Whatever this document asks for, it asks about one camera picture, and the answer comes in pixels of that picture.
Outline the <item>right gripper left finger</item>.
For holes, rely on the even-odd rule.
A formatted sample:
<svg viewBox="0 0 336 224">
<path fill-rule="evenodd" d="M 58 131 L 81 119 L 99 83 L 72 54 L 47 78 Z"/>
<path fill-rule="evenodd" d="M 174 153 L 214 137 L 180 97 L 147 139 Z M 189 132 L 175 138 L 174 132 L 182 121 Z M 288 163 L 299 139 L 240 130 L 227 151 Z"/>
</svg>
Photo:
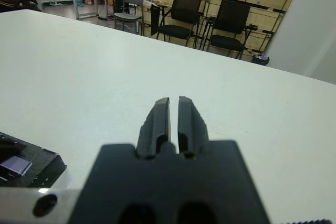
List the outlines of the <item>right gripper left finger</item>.
<svg viewBox="0 0 336 224">
<path fill-rule="evenodd" d="M 140 128 L 136 152 L 138 157 L 155 157 L 161 146 L 171 140 L 170 100 L 157 100 Z"/>
</svg>

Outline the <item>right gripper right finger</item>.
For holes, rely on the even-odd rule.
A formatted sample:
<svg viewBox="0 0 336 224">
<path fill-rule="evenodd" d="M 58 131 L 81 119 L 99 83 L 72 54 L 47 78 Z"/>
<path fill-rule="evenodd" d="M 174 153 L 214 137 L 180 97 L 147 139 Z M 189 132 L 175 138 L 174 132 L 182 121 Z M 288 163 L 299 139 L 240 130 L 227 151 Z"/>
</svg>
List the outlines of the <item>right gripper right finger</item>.
<svg viewBox="0 0 336 224">
<path fill-rule="evenodd" d="M 196 157 L 209 142 L 205 121 L 193 101 L 180 96 L 178 101 L 178 144 L 180 154 Z"/>
</svg>

